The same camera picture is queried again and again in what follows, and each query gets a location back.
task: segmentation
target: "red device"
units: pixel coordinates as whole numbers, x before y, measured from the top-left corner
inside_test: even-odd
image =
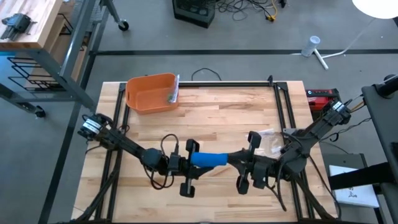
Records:
[[[308,104],[310,105],[312,118],[316,120],[322,108],[335,98],[340,100],[340,94],[336,88],[331,90],[305,90],[307,93]]]

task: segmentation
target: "white lamp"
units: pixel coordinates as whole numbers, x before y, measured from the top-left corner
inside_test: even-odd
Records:
[[[372,19],[343,51],[318,57],[325,69],[328,69],[328,65],[323,59],[344,54],[365,33],[366,29],[372,24],[373,21],[376,19],[392,19],[398,17],[398,0],[353,0],[353,4],[361,12],[371,16]]]

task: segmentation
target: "plastic bag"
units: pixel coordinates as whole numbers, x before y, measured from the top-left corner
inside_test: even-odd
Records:
[[[261,136],[260,147],[254,151],[256,155],[267,156],[277,159],[280,156],[280,150],[284,145],[282,135],[276,133],[274,129],[258,131]]]

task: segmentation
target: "orange bin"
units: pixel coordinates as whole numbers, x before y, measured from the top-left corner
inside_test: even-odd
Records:
[[[132,78],[126,85],[126,103],[138,114],[174,110],[178,106],[178,99],[175,103],[169,103],[174,85],[173,73]]]

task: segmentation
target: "concrete floor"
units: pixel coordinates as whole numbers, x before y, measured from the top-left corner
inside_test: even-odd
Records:
[[[343,49],[371,19],[351,1],[301,0],[290,1],[290,7],[280,10],[273,24],[261,12],[249,9],[249,17],[240,22],[233,21],[229,13],[216,13],[210,28],[203,29],[175,20],[170,1],[117,0],[115,4],[121,17],[129,21],[131,30],[121,33],[109,18],[100,50],[301,49],[311,35],[321,37],[320,49]],[[393,20],[377,20],[353,48],[395,49],[397,39],[398,28]],[[329,58],[330,69],[325,71],[315,57],[291,55],[100,56],[94,64],[87,92],[97,101],[103,82],[163,72],[190,80],[193,71],[208,67],[223,80],[265,80],[273,75],[276,80],[303,80],[306,88],[337,88],[342,99],[347,100],[358,95],[362,86],[398,73],[397,61],[398,55],[347,55]],[[0,60],[0,65],[2,74],[15,75],[5,60]],[[195,78],[215,80],[208,72],[198,73]],[[17,88],[5,76],[0,77],[0,82]],[[45,119],[35,119],[0,100],[1,223],[36,223],[40,215],[73,103],[40,105],[48,113]],[[368,116],[363,109],[355,113],[350,124]],[[336,145],[348,152],[364,153],[369,165],[386,161],[372,123],[341,135]],[[70,218],[85,149],[84,139],[75,135],[51,222]],[[324,144],[322,151],[341,153]],[[342,207],[344,220],[376,223],[370,209]]]

